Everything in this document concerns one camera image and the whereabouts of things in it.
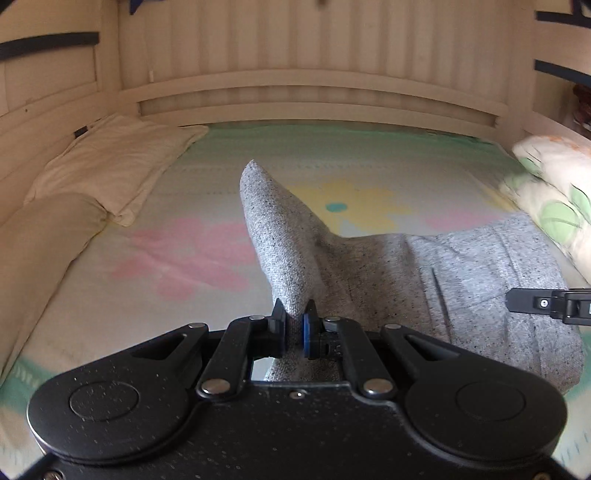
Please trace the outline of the grey knit pants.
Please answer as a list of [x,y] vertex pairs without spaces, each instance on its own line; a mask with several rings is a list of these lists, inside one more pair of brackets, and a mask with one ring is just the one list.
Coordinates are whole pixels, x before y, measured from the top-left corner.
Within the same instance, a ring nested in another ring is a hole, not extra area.
[[259,164],[246,165],[239,188],[260,267],[290,316],[287,353],[267,371],[271,382],[338,377],[331,362],[304,358],[301,315],[314,302],[322,316],[375,332],[398,323],[534,373],[561,392],[579,383],[587,349],[578,328],[505,305],[515,287],[565,287],[527,215],[436,236],[343,238]]

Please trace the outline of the white floral folded quilt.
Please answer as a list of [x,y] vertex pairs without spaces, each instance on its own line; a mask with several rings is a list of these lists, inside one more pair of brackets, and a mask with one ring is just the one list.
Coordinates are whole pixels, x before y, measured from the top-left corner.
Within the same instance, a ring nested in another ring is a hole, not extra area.
[[558,136],[531,136],[512,152],[525,168],[500,190],[590,278],[590,149]]

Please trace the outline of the pastel floral bed blanket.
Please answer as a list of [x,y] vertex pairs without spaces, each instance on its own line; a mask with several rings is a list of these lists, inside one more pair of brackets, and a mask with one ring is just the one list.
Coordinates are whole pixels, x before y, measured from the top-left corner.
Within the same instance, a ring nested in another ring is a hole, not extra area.
[[270,306],[239,178],[266,168],[345,238],[439,235],[515,214],[497,182],[516,163],[469,137],[335,126],[213,128],[160,176],[134,223],[109,219],[70,264],[1,379],[1,469],[40,456],[26,421],[49,378],[192,321],[221,328]]

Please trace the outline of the cream flat pillow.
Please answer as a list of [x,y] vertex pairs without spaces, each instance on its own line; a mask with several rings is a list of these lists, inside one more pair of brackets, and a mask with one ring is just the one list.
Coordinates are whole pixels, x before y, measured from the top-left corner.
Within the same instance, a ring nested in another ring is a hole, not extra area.
[[207,133],[204,125],[175,127],[110,115],[47,163],[25,201],[62,193],[87,195],[116,224],[128,227],[160,176]]

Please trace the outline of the beige pillow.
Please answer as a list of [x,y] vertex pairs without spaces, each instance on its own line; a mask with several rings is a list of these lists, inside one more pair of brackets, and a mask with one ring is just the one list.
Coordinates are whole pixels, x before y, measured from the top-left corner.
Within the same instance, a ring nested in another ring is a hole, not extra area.
[[93,198],[32,201],[1,226],[1,378],[5,379],[70,264],[108,220]]

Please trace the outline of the cream wooden bed frame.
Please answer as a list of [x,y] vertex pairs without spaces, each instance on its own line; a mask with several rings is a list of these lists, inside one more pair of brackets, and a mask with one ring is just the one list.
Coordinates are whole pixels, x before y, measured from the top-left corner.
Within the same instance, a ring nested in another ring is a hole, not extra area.
[[586,1],[5,1],[1,215],[112,113],[587,144],[567,86],[589,81]]

